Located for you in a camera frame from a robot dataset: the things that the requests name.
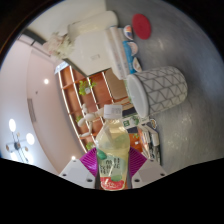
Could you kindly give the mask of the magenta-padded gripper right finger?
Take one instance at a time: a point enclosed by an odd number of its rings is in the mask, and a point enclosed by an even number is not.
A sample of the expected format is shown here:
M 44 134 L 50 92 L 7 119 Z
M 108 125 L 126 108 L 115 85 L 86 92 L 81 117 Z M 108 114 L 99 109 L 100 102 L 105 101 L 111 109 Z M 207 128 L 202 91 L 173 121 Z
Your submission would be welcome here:
M 136 149 L 130 148 L 128 164 L 129 189 L 141 188 L 165 176 L 165 170 L 155 159 L 147 159 Z

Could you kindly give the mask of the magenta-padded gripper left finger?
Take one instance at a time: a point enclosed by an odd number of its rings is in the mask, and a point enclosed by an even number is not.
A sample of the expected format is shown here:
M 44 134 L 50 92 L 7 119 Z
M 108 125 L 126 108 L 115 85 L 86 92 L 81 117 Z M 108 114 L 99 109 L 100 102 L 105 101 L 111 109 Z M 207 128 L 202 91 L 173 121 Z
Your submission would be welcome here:
M 80 159 L 71 160 L 59 176 L 78 186 L 95 189 L 98 175 L 97 150 L 91 149 Z

